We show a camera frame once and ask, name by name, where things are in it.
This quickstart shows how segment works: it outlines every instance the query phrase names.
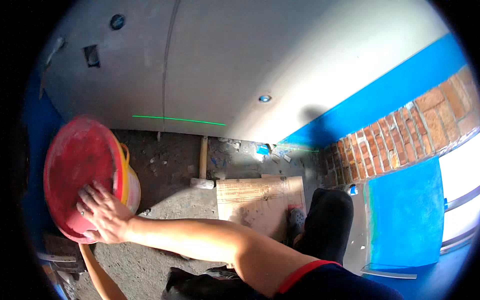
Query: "green laser line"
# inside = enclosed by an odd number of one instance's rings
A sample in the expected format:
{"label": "green laser line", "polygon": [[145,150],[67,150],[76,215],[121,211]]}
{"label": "green laser line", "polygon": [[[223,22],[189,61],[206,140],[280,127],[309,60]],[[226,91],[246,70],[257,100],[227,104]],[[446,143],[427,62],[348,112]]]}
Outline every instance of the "green laser line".
{"label": "green laser line", "polygon": [[207,122],[207,121],[197,121],[197,120],[179,119],[179,118],[154,117],[154,116],[137,116],[137,115],[133,115],[132,117],[133,117],[133,118],[167,119],[167,120],[187,121],[187,122],[195,122],[195,123],[204,123],[204,124],[213,124],[213,125],[226,126],[225,124],[222,124],[222,123],[213,123],[213,122]]}
{"label": "green laser line", "polygon": [[307,149],[299,149],[299,148],[285,147],[285,146],[280,146],[280,145],[277,145],[277,147],[279,147],[279,148],[291,149],[291,150],[297,150],[297,151],[304,151],[304,152],[320,152],[320,150],[307,150]]}

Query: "brick wall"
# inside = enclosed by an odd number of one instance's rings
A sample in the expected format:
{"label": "brick wall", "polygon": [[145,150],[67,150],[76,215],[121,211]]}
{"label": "brick wall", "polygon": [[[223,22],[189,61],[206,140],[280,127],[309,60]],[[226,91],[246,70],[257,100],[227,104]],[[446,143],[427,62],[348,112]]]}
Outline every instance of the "brick wall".
{"label": "brick wall", "polygon": [[442,155],[479,130],[478,92],[465,66],[404,107],[327,146],[321,153],[324,185],[359,182]]}

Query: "finger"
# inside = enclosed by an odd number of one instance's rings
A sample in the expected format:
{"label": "finger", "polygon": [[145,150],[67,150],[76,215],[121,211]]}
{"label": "finger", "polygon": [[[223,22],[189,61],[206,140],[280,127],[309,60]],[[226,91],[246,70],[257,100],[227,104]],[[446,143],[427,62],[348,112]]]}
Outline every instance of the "finger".
{"label": "finger", "polygon": [[90,194],[90,196],[97,202],[98,204],[102,203],[102,197],[88,184],[84,185],[84,190]]}
{"label": "finger", "polygon": [[77,210],[82,215],[82,217],[92,222],[93,214],[89,212],[87,209],[85,209],[83,204],[81,204],[80,202],[77,202]]}
{"label": "finger", "polygon": [[92,211],[95,210],[98,207],[98,203],[93,200],[92,196],[90,196],[85,189],[80,189],[78,191],[78,195],[82,199],[82,201],[85,203],[85,205],[90,208]]}
{"label": "finger", "polygon": [[93,186],[102,194],[104,198],[110,199],[112,194],[98,181],[93,181]]}
{"label": "finger", "polygon": [[97,230],[87,230],[84,232],[86,237],[89,237],[93,240],[99,241],[104,243],[105,240],[103,239],[102,235]]}

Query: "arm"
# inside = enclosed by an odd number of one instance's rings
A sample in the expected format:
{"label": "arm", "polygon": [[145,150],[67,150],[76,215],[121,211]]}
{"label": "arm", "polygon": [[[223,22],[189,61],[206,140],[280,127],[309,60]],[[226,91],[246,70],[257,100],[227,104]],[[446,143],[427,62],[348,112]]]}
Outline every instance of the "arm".
{"label": "arm", "polygon": [[93,214],[82,204],[77,205],[98,228],[86,235],[106,243],[131,241],[194,259],[233,263],[247,284],[268,297],[275,294],[291,272],[318,260],[228,221],[135,217],[102,186],[95,187],[100,194],[90,187],[80,193]]}
{"label": "arm", "polygon": [[96,288],[96,291],[99,293],[100,297],[102,297],[103,300],[126,300],[127,298],[117,286],[115,281],[113,281],[112,278],[110,278],[110,276],[108,276],[108,274],[105,273],[102,267],[98,264],[95,257],[93,256],[92,251],[90,251],[90,247],[85,244],[78,245],[80,247],[80,252],[84,257],[88,274],[90,275],[92,283]]}

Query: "concrete floor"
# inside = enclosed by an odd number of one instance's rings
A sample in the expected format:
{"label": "concrete floor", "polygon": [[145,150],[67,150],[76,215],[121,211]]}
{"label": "concrete floor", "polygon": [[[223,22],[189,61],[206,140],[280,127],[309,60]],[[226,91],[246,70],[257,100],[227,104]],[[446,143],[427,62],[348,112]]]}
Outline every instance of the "concrete floor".
{"label": "concrete floor", "polygon": [[[154,219],[218,218],[216,189],[192,189],[190,178],[198,177],[200,136],[156,132],[114,131],[118,140],[130,150],[130,165],[138,173],[142,200],[138,214]],[[303,176],[307,210],[313,191],[322,186],[319,154],[276,148],[274,153],[291,157],[275,162],[272,156],[263,161],[255,157],[259,143],[220,141],[209,138],[207,177],[210,179],[260,178],[261,174]],[[365,209],[360,191],[354,199],[354,225],[344,258],[345,267],[359,274],[365,265],[367,246]],[[94,254],[105,271],[115,280],[128,299],[159,299],[165,288],[169,268],[174,266],[201,274],[221,263],[186,260],[177,254],[125,243],[93,246]],[[75,283],[77,298],[100,299],[88,273]]]}

